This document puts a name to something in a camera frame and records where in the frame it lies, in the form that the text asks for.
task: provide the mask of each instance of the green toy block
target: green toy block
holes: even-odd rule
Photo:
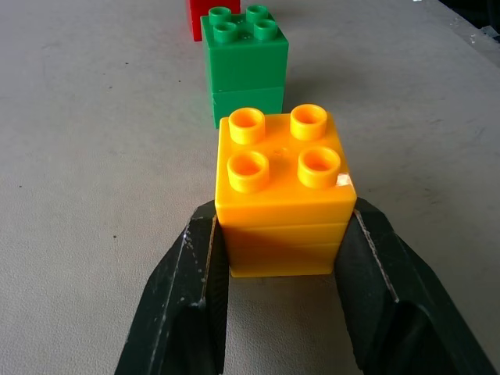
[[[265,114],[281,113],[283,94],[283,87],[214,92],[212,93],[214,126],[219,129],[220,119],[229,116],[233,111],[242,107],[257,108]]]
[[[202,17],[203,47],[211,92],[283,87],[288,41],[263,5],[246,14],[211,8]]]

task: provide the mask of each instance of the toy block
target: toy block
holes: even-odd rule
[[[284,87],[288,41],[265,6],[250,5],[245,14],[212,8],[202,33],[211,92]]]
[[[355,201],[334,119],[318,105],[220,121],[215,205],[234,275],[330,272]]]
[[[240,12],[240,0],[186,0],[187,23],[194,41],[202,39],[201,17],[207,16],[209,10],[216,6],[227,7],[233,13]]]
[[[283,95],[283,87],[214,92],[212,93],[214,127],[219,129],[220,119],[242,107],[257,108],[265,114],[281,113]]]
[[[341,243],[347,223],[290,225],[281,227],[224,227],[230,248],[286,248]]]
[[[286,248],[235,249],[228,252],[233,277],[327,275],[334,269],[340,244]]]

